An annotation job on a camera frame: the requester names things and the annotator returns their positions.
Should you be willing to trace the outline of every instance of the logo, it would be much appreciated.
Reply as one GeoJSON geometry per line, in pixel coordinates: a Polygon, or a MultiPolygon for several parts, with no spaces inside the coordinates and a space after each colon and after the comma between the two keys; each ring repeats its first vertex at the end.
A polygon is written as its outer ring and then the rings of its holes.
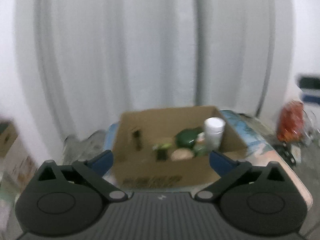
{"type": "Polygon", "coordinates": [[[158,199],[160,199],[160,200],[163,200],[163,199],[165,199],[165,198],[166,198],[165,195],[161,195],[161,196],[158,197],[158,199]]]}

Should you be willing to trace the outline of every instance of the white bottle cap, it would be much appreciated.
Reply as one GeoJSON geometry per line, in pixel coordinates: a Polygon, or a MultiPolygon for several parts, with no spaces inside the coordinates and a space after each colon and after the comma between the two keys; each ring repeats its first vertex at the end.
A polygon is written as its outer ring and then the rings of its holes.
{"type": "Polygon", "coordinates": [[[206,133],[218,133],[224,130],[226,122],[218,117],[211,117],[204,121],[204,131],[206,133]]]}

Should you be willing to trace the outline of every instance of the plastic bag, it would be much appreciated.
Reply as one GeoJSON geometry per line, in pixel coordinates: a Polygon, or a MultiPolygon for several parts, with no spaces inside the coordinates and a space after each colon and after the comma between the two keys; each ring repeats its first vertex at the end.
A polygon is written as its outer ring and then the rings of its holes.
{"type": "Polygon", "coordinates": [[[300,101],[291,101],[283,107],[277,131],[279,141],[301,140],[304,125],[303,113],[303,103],[300,101]]]}

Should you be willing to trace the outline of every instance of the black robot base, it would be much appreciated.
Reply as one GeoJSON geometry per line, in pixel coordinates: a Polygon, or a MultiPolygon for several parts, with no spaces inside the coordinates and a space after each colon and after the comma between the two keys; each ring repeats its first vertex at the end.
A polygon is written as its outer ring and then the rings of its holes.
{"type": "Polygon", "coordinates": [[[134,193],[129,199],[102,179],[113,163],[110,151],[72,165],[46,161],[16,203],[19,240],[303,239],[307,205],[279,163],[255,167],[216,152],[212,158],[224,176],[195,198],[134,193]]]}

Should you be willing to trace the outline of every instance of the white curtain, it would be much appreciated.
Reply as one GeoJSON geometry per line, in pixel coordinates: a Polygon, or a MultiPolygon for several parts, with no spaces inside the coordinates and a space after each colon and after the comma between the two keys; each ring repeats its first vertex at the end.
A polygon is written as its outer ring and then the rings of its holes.
{"type": "Polygon", "coordinates": [[[38,0],[43,84],[65,138],[122,112],[216,105],[254,114],[273,0],[38,0]]]}

